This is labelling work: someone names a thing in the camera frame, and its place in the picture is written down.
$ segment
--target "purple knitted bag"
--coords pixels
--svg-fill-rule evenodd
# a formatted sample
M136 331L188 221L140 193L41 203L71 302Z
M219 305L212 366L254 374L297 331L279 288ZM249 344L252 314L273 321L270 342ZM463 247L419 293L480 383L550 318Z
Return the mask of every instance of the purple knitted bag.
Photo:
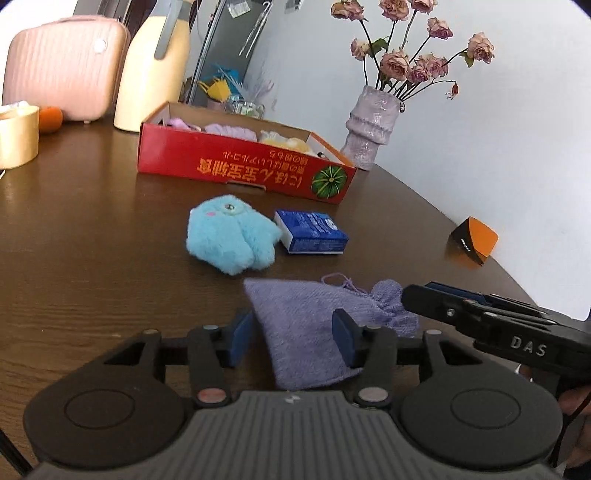
M277 386L284 390L330 385L361 371L345 365L332 338L335 309L345 309L359 325L383 325L400 336L418 329L418 318L404 310L402 287L394 280L377 283L370 293L346 277L339 287L256 278L246 278L244 287L261 322Z

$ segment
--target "drawstring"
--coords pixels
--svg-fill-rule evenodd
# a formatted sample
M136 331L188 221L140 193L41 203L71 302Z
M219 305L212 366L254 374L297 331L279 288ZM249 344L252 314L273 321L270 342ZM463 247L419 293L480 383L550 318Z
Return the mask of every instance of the drawstring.
M333 285L333 287L342 287L342 288L346 288L347 290L354 291L355 293L359 293L360 295L369 295L369 293L367 293L362 288L357 288L354 285L353 280L351 280L345 274L342 274L342 273L339 273L339 272L337 272L337 273L329 273L328 275L325 275L324 277L322 277L320 279L320 281L324 285L330 285L329 283L326 283L326 279L327 278L331 278L331 277L342 277L342 278L344 278L343 283L341 285Z

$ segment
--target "dark brown tabletop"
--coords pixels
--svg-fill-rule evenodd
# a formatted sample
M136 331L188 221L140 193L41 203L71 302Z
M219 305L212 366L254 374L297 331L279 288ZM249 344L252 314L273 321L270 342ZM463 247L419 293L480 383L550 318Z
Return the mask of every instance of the dark brown tabletop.
M269 217L279 208L326 212L349 235L344 255L290 257L277 246L275 264L251 276L342 272L362 288L386 278L436 280L529 300L493 259L477 267L452 255L454 224L379 167L359 171L341 205L331 206L137 175L137 139L108 122L66 125L41 139L37 159L0 180L0 427L31 461L22 413L39 390L146 327L181 336L225 324L248 305L243 275L224 275L185 250L189 210L213 196L237 194ZM273 387L260 336L228 377L237 390ZM182 391L186 372L170 378ZM401 378L410 388L410 376ZM0 460L0 478L14 477Z

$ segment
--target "black handheld device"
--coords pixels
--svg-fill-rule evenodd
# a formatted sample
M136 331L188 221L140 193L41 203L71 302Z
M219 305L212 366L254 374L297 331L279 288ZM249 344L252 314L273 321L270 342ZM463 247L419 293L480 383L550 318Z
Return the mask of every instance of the black handheld device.
M440 283L410 285L402 294L404 307L419 315L453 325L474 340L481 352L532 367L532 379L555 398L571 388L591 384L591 323L520 301L461 290ZM549 463L566 460L580 434L579 413L591 395L570 416L550 455Z
M439 330L399 338L336 310L327 348L363 367L349 390L232 396L223 368L253 320L148 329L42 390L24 414L40 460L27 480L559 479L554 396ZM166 365L189 366L189 398ZM401 365L419 372L408 395L392 386Z

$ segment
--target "red cardboard box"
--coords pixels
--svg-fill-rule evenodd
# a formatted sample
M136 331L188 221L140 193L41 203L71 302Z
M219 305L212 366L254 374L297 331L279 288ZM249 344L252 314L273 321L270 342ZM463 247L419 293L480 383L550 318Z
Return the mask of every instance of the red cardboard box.
M165 127L170 118L205 127L244 127L257 135L275 131L299 138L326 158L257 142ZM218 183L242 183L270 192L339 203L355 175L355 166L318 135L244 115L216 112L183 103L165 103L142 124L138 171Z

